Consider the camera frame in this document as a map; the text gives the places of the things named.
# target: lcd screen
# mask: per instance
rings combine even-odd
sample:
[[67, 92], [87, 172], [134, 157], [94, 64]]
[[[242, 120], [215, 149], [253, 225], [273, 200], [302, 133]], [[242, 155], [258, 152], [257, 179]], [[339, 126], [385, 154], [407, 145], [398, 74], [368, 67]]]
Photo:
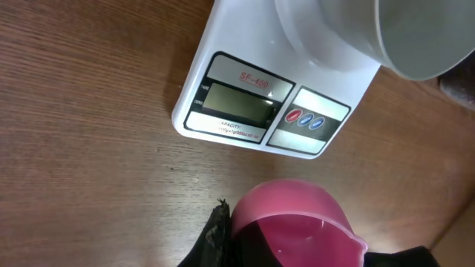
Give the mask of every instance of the lcd screen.
[[272, 101], [214, 83], [203, 103], [204, 108], [265, 123], [274, 107]]

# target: white bowl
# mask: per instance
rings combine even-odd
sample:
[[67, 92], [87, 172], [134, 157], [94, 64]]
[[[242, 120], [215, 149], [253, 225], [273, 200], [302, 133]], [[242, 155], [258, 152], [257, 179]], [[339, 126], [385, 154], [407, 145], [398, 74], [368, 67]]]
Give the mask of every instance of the white bowl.
[[315, 0], [348, 44], [406, 79], [438, 76], [475, 49], [475, 0]]

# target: wood grain surface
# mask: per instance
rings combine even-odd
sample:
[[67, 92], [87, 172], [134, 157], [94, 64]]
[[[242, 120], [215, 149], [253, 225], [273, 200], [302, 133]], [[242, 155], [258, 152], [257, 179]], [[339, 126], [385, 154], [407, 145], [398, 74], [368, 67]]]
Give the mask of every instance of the wood grain surface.
[[0, 1], [0, 266], [175, 266], [217, 198], [317, 182], [374, 251], [431, 245], [475, 192], [475, 116], [381, 69], [316, 160], [180, 136], [212, 0]]

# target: pink measuring cup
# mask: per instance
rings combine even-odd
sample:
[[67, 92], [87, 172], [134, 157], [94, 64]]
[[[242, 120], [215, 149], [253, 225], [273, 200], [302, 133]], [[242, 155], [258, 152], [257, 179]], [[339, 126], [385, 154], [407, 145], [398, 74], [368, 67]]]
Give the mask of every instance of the pink measuring cup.
[[253, 188], [232, 212], [232, 236], [256, 222], [283, 267], [362, 267], [367, 244], [339, 204], [311, 182], [274, 180]]

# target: scale label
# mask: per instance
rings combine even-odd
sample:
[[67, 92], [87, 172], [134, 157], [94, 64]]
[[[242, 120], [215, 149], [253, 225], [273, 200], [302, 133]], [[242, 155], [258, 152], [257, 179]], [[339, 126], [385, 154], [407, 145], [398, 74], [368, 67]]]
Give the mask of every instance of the scale label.
[[232, 122], [194, 111], [190, 113], [186, 126], [196, 131], [205, 131], [252, 142], [261, 142], [263, 135], [266, 133], [266, 129], [263, 128]]
[[224, 55], [214, 58], [208, 77], [279, 102], [287, 98], [294, 86]]

